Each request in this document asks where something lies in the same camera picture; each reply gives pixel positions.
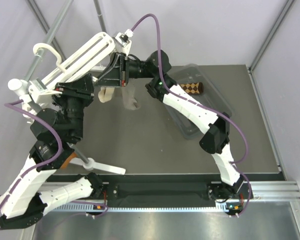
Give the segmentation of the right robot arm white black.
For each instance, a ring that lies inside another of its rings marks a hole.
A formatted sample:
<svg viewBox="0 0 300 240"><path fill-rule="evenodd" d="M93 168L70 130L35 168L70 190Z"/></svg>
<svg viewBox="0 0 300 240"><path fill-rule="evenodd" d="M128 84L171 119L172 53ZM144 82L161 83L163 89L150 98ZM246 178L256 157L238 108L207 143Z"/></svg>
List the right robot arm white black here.
<svg viewBox="0 0 300 240"><path fill-rule="evenodd" d="M201 107L168 75L171 68L169 57L163 50L153 52L147 60L114 52L110 55L108 66L97 76L96 85L123 88L130 79L150 78L151 81L145 85L150 96L178 111L202 132L199 145L212 155L218 167L220 188L227 197L235 198L242 191L244 177L238 172L231 153L229 115Z"/></svg>

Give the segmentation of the white plastic clip hanger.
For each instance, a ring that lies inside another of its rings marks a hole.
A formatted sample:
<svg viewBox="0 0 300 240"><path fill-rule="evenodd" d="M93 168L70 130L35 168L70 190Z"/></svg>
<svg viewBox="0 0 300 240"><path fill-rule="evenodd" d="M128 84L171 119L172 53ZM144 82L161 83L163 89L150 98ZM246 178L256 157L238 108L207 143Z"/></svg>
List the white plastic clip hanger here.
<svg viewBox="0 0 300 240"><path fill-rule="evenodd" d="M48 50L56 57L56 68L42 80L44 87L54 89L58 83L69 83L81 78L107 56L122 52L123 46L115 37L99 32L64 61L47 43L37 43L32 50L37 53L39 49Z"/></svg>

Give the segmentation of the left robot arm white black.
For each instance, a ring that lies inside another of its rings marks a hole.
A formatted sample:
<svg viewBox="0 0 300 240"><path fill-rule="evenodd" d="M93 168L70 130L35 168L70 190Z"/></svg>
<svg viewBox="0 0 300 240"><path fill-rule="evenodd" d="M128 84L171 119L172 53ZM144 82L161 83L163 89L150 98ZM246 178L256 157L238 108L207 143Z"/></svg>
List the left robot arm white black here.
<svg viewBox="0 0 300 240"><path fill-rule="evenodd" d="M30 227L59 206L103 194L103 182L93 172L55 190L40 191L51 175L76 157L72 145L83 139L84 109L93 100L93 77L87 73L56 84L52 103L59 110L44 108L32 115L30 130L36 142L15 181L0 195L0 230Z"/></svg>

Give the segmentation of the cream white ribbed sock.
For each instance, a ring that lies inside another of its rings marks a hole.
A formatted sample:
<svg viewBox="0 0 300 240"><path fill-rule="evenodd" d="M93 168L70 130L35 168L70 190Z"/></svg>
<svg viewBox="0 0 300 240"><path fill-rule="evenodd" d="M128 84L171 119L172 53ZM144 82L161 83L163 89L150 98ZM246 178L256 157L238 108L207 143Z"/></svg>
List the cream white ribbed sock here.
<svg viewBox="0 0 300 240"><path fill-rule="evenodd" d="M135 96L135 86L132 83L121 88L101 87L97 95L101 103L107 103L113 98L119 98L123 107L130 111L138 110L141 107Z"/></svg>

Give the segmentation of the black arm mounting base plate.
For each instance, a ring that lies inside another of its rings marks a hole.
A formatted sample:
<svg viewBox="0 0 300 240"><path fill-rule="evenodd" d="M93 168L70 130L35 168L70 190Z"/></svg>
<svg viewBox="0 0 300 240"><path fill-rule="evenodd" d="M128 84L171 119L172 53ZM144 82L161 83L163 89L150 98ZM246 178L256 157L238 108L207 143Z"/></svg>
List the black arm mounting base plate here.
<svg viewBox="0 0 300 240"><path fill-rule="evenodd" d="M113 208L192 208L213 207L221 202L247 199L245 183L232 197L221 189L220 183L204 182L111 182L105 199Z"/></svg>

